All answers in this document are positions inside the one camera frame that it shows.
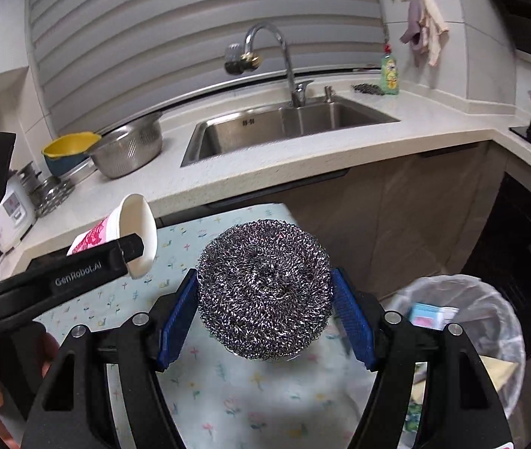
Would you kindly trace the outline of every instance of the rice cooker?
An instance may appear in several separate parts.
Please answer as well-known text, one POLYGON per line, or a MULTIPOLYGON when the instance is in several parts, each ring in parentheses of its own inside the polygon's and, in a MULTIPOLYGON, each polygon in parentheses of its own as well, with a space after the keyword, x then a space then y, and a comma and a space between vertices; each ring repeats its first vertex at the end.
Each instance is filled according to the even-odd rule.
POLYGON ((14 248, 37 221, 35 208, 15 171, 10 171, 0 203, 0 251, 14 248))

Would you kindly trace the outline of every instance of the paper cup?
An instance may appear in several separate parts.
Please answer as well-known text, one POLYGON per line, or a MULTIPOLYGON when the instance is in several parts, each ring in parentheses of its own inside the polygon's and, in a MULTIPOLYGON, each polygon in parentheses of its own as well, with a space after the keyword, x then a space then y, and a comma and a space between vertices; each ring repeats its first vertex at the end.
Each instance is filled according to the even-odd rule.
POLYGON ((68 255, 88 250, 123 236, 138 234, 143 240, 143 255, 127 263, 132 278, 141 278, 153 266, 157 253, 157 227, 151 208, 140 194, 130 194, 93 229, 78 235, 68 255))

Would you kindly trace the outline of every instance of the floral tablecloth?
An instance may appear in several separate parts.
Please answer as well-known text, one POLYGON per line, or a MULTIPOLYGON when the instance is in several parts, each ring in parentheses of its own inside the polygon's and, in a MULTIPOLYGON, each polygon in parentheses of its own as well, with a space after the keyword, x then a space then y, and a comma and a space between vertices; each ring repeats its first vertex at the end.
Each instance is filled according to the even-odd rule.
MULTIPOLYGON (((235 224, 266 218, 294 223, 284 205, 268 204, 160 229, 155 264, 145 277, 121 278, 37 320, 58 342, 77 324, 118 327, 174 292, 210 240, 235 224)), ((348 377, 355 377, 351 357, 332 319, 298 357, 274 363, 230 353, 197 314, 179 359, 158 379, 189 449, 345 448, 363 410, 346 393, 348 377)), ((117 365, 109 365, 108 379, 122 449, 134 448, 117 365)))

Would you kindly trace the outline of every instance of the green dish soap bottle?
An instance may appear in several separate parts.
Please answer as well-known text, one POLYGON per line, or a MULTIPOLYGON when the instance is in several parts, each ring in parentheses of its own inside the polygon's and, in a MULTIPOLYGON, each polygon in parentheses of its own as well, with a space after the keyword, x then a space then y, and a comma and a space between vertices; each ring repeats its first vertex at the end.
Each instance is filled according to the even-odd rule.
POLYGON ((384 94, 398 94, 398 69, 397 60, 392 55, 392 47, 387 42, 384 44, 384 57, 382 57, 382 84, 384 94))

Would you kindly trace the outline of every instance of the window blind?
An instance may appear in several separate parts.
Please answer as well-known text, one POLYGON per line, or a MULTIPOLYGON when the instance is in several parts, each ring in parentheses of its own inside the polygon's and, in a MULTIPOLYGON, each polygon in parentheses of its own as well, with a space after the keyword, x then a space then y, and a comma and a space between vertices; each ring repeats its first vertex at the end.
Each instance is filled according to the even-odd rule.
MULTIPOLYGON (((149 108, 239 82, 224 51, 268 20, 297 71, 379 66, 378 0, 27 0, 37 85, 58 133, 100 131, 149 108)), ((273 35, 251 80, 283 74, 273 35)))

